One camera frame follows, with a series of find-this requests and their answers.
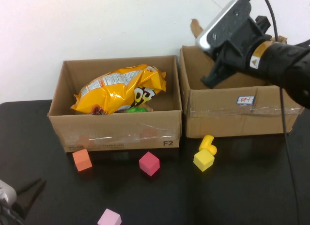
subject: foam block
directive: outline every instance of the foam block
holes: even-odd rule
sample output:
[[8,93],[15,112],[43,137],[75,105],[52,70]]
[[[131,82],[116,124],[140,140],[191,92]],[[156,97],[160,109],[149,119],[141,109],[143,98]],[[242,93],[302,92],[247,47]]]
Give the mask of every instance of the foam block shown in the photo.
[[139,160],[140,169],[152,176],[160,167],[159,159],[149,151]]
[[207,149],[213,156],[217,153],[217,148],[212,145],[212,141],[214,140],[214,137],[212,135],[206,135],[200,146],[199,146],[199,151],[201,151],[202,149]]
[[84,169],[92,167],[92,162],[89,158],[87,149],[82,149],[72,153],[77,170],[80,172]]
[[98,225],[121,225],[121,216],[109,209],[106,209],[98,221]]
[[202,149],[194,155],[194,164],[203,172],[213,165],[214,156],[207,150]]

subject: light pink cube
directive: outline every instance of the light pink cube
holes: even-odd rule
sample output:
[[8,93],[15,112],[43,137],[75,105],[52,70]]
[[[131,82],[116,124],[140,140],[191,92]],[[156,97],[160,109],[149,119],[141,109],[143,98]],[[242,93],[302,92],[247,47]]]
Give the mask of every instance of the light pink cube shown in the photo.
[[159,169],[159,159],[149,151],[139,160],[140,169],[152,176]]
[[106,209],[98,221],[98,225],[121,225],[121,216],[109,209]]

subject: yellow snack bag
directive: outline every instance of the yellow snack bag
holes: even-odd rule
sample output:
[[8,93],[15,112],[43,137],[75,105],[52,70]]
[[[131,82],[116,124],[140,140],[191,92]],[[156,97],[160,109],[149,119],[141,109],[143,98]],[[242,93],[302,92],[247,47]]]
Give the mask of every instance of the yellow snack bag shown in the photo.
[[84,86],[74,95],[77,102],[71,108],[87,114],[108,115],[139,106],[160,91],[166,91],[165,77],[166,73],[147,64],[119,69]]

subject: open cardboard box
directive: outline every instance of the open cardboard box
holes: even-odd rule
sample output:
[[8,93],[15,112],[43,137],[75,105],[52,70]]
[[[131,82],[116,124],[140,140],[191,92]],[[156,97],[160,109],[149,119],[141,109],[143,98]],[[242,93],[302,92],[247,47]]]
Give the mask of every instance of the open cardboard box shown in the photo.
[[[211,90],[200,79],[213,65],[197,46],[182,47],[180,82],[187,137],[283,133],[278,87],[237,73]],[[303,107],[286,93],[284,103],[290,131]]]
[[[148,102],[153,112],[111,115],[77,114],[73,96],[95,78],[113,70],[149,64],[166,72],[166,92]],[[49,119],[65,152],[87,148],[127,150],[177,148],[182,127],[182,104],[175,56],[64,61]]]

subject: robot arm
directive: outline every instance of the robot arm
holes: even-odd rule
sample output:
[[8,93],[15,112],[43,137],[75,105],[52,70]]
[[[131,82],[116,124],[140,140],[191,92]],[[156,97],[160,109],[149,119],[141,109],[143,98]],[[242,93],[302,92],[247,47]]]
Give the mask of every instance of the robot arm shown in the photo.
[[249,16],[250,0],[233,0],[197,37],[196,45],[215,61],[202,82],[213,88],[236,72],[270,81],[310,108],[310,48],[271,41],[265,16]]

